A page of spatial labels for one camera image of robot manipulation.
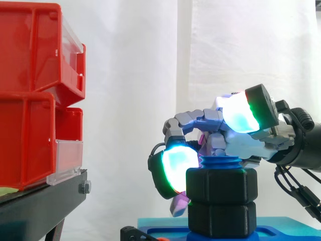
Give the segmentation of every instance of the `red storage bin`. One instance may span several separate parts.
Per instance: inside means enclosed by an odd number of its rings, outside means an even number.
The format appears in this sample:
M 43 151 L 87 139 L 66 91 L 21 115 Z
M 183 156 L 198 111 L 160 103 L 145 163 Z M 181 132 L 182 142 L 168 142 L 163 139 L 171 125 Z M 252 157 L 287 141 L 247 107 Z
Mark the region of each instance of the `red storage bin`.
M 67 107 L 85 98 L 85 53 L 58 4 L 0 2 L 0 91 L 45 91 Z
M 0 113 L 0 187 L 23 190 L 46 177 L 54 185 L 80 173 L 81 109 L 55 108 L 46 92 L 0 92 Z

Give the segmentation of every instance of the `blue foam base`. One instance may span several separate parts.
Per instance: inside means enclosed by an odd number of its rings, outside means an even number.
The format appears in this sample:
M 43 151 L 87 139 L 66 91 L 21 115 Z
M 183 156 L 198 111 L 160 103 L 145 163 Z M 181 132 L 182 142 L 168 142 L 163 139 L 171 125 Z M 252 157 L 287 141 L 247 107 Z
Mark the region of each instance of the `blue foam base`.
M 170 241 L 321 241 L 321 231 L 288 217 L 259 217 L 256 232 L 248 238 L 213 239 L 190 232 L 187 218 L 141 218 L 138 228 Z

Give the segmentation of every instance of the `bolt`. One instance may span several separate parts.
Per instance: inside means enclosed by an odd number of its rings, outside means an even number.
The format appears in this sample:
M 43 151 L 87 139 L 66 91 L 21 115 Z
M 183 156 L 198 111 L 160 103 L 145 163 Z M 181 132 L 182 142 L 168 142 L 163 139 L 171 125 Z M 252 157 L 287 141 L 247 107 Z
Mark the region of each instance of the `bolt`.
M 86 180 L 82 183 L 82 193 L 88 194 L 91 191 L 91 181 Z

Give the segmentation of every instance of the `robotic hand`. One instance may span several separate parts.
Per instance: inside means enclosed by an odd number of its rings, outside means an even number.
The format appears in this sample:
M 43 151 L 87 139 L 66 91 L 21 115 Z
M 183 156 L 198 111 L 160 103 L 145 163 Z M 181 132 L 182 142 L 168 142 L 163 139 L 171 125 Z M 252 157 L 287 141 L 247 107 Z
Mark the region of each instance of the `robotic hand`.
M 198 141 L 185 140 L 194 128 L 201 131 Z M 296 198 L 313 217 L 319 217 L 320 201 L 298 184 L 286 189 L 278 179 L 285 173 L 294 178 L 290 167 L 299 167 L 321 183 L 309 170 L 321 171 L 321 125 L 301 108 L 290 109 L 284 100 L 275 102 L 261 84 L 240 93 L 217 97 L 211 109 L 179 113 L 164 124 L 165 142 L 152 150 L 148 169 L 162 197 L 173 197 L 171 213 L 184 213 L 186 171 L 201 167 L 202 156 L 234 156 L 243 167 L 256 167 L 261 159 L 277 165 L 277 183 Z M 159 146 L 164 151 L 154 154 Z

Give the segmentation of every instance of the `white backdrop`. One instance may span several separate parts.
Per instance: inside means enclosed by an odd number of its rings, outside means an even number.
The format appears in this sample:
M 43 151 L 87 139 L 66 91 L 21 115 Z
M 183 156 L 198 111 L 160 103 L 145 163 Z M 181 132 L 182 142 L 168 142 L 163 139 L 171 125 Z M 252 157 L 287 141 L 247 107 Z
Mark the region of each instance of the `white backdrop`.
M 139 217 L 169 216 L 147 170 L 176 111 L 264 83 L 275 99 L 321 121 L 321 55 L 314 1 L 59 0 L 87 46 L 84 164 L 92 192 L 65 221 L 62 241 L 118 240 Z M 258 168 L 260 216 L 320 225 Z M 321 196 L 318 185 L 295 174 Z

